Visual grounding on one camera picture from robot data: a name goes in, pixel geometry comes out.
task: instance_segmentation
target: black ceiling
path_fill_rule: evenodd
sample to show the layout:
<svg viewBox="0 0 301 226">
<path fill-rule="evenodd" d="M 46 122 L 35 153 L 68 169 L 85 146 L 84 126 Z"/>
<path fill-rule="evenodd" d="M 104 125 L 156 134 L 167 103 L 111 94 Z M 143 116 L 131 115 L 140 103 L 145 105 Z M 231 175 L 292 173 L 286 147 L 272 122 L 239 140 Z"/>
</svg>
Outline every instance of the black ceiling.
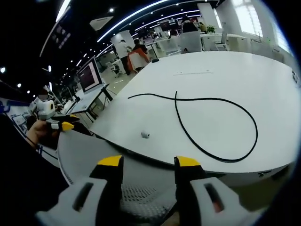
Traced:
<svg viewBox="0 0 301 226">
<path fill-rule="evenodd" d="M 1 13 L 0 41 L 5 45 L 1 47 L 0 51 L 0 66 L 5 66 L 6 72 L 0 74 L 0 80 L 13 88 L 16 88 L 18 83 L 21 83 L 22 87 L 16 89 L 23 94 L 22 98 L 32 98 L 32 95 L 37 93 L 49 81 L 56 83 L 65 73 L 72 73 L 72 70 L 76 69 L 77 62 L 83 59 L 85 53 L 88 53 L 87 56 L 97 55 L 100 50 L 107 47 L 112 35 L 118 33 L 121 28 L 121 30 L 130 30 L 134 34 L 135 29 L 142 26 L 142 22 L 147 24 L 157 20 L 161 17 L 161 14 L 165 17 L 198 9 L 197 1 L 181 4 L 181 2 L 185 1 L 169 0 L 135 15 L 114 29 L 103 40 L 96 42 L 100 36 L 117 22 L 135 11 L 156 2 L 156 0 L 131 0 L 130 3 L 129 1 L 121 0 L 71 0 L 69 4 L 71 6 L 71 20 L 67 22 L 66 30 L 70 30 L 72 35 L 70 40 L 68 40 L 68 45 L 58 50 L 47 43 L 42 57 L 39 57 L 45 40 L 55 25 L 55 19 L 63 0 L 7 2 L 9 2 L 8 5 L 1 6 L 1 11 L 6 13 Z M 218 1 L 208 2 L 215 7 Z M 115 9 L 113 13 L 108 12 L 111 7 Z M 90 21 L 105 16 L 114 16 L 114 18 L 101 30 L 95 32 L 89 25 Z M 42 67 L 47 68 L 48 65 L 52 66 L 51 73 L 42 70 Z M 0 86 L 0 97 L 12 95 L 14 94 L 3 94 L 3 89 Z"/>
</svg>

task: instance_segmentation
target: potted plant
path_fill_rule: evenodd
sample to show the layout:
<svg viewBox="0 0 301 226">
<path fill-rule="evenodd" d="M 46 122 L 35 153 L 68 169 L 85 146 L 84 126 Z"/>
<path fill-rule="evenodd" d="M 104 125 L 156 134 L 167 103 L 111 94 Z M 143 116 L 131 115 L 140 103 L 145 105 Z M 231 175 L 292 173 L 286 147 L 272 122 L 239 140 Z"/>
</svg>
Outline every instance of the potted plant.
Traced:
<svg viewBox="0 0 301 226">
<path fill-rule="evenodd" d="M 207 32 L 208 33 L 215 33 L 215 27 L 212 25 L 207 26 Z"/>
</svg>

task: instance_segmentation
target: human hand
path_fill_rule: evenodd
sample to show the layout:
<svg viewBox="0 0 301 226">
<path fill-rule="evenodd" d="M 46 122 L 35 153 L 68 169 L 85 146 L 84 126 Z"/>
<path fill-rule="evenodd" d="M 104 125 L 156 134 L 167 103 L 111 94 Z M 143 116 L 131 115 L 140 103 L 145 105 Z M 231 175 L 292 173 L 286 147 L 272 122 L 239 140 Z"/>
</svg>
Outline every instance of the human hand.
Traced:
<svg viewBox="0 0 301 226">
<path fill-rule="evenodd" d="M 27 132 L 27 142 L 35 147 L 42 137 L 48 133 L 47 123 L 45 121 L 37 120 Z"/>
</svg>

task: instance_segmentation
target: window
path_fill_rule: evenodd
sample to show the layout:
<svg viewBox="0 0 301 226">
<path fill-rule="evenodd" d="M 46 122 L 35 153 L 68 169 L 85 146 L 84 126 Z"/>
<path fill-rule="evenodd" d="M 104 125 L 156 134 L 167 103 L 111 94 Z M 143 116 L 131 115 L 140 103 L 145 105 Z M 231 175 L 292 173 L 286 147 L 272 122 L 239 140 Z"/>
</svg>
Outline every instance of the window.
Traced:
<svg viewBox="0 0 301 226">
<path fill-rule="evenodd" d="M 232 0 L 242 32 L 262 37 L 261 25 L 251 0 Z"/>
<path fill-rule="evenodd" d="M 217 15 L 216 9 L 213 9 L 213 12 L 214 12 L 215 18 L 217 20 L 218 27 L 222 28 L 222 24 L 221 24 L 220 18 Z"/>
<path fill-rule="evenodd" d="M 274 35 L 275 35 L 275 40 L 276 40 L 277 45 L 279 47 L 281 47 L 282 49 L 284 49 L 286 52 L 292 53 L 290 46 L 289 46 L 285 36 L 282 33 L 282 30 L 280 29 L 280 27 L 277 24 L 277 21 L 274 20 L 274 21 L 272 21 L 272 23 L 273 23 Z"/>
</svg>

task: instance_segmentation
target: white table surface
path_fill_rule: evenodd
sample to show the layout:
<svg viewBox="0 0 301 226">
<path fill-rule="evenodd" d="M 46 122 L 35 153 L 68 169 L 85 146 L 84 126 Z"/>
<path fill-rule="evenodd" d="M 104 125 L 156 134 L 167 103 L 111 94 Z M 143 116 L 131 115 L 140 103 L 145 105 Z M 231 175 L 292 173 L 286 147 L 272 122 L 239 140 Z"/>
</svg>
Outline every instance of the white table surface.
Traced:
<svg viewBox="0 0 301 226">
<path fill-rule="evenodd" d="M 174 101 L 142 96 L 217 97 L 233 101 L 255 118 L 258 141 L 244 160 L 225 163 L 208 157 L 186 137 Z M 191 137 L 222 158 L 244 156 L 255 141 L 251 118 L 220 101 L 178 101 Z M 194 158 L 212 172 L 246 173 L 275 169 L 294 161 L 300 137 L 301 98 L 285 64 L 242 52 L 198 52 L 161 58 L 148 64 L 114 98 L 91 131 L 133 152 L 174 163 L 176 155 Z M 150 138 L 141 137 L 141 131 Z"/>
<path fill-rule="evenodd" d="M 222 36 L 222 34 L 221 33 L 201 34 L 201 38 L 203 38 L 203 37 L 214 37 L 214 36 Z M 246 38 L 246 37 L 238 35 L 238 34 L 227 34 L 227 37 Z"/>
<path fill-rule="evenodd" d="M 83 90 L 77 91 L 76 95 L 80 98 L 80 101 L 72 108 L 71 113 L 85 112 L 89 109 L 89 106 L 100 95 L 103 85 L 99 88 L 85 94 Z"/>
</svg>

